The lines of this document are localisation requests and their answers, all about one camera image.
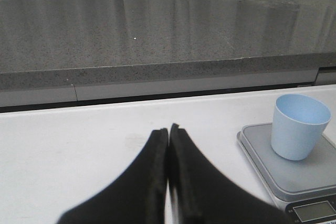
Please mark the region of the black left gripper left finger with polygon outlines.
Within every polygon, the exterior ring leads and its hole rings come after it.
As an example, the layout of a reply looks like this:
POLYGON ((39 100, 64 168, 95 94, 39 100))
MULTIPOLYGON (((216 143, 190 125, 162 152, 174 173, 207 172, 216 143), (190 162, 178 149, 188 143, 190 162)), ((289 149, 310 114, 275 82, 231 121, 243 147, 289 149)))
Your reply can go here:
POLYGON ((164 223, 167 129, 154 130, 128 168, 58 223, 164 223))

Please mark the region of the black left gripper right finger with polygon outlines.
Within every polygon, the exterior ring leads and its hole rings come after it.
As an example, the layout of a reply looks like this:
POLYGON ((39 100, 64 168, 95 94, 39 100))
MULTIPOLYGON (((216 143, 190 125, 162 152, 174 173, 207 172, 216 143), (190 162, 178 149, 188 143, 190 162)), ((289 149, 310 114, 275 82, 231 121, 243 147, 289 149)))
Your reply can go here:
POLYGON ((281 210, 223 175, 177 124, 170 130, 168 157, 179 223, 289 223, 281 210))

